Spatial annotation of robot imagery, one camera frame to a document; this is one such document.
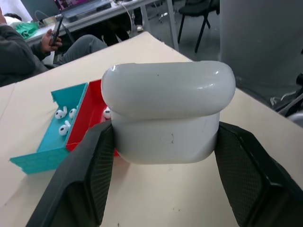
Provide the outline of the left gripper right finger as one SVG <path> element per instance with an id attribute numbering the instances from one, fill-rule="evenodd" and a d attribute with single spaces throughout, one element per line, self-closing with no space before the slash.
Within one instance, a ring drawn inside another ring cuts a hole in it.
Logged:
<path id="1" fill-rule="evenodd" d="M 251 132 L 221 122 L 214 152 L 238 226 L 303 225 L 302 189 Z"/>

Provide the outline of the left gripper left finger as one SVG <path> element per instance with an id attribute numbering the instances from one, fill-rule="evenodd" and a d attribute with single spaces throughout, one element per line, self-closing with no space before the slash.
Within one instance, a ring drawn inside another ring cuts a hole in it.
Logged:
<path id="1" fill-rule="evenodd" d="M 31 215 L 28 227 L 99 227 L 114 162 L 111 121 L 88 129 L 59 164 Z"/>

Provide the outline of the bystander bare hand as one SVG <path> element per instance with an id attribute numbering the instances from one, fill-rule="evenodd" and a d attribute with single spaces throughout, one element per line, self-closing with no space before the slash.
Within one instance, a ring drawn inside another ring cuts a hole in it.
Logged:
<path id="1" fill-rule="evenodd" d="M 58 50 L 59 47 L 62 46 L 61 38 L 57 37 L 55 44 L 52 45 L 53 37 L 52 37 L 52 29 L 49 29 L 41 39 L 41 50 L 43 53 L 53 52 Z"/>

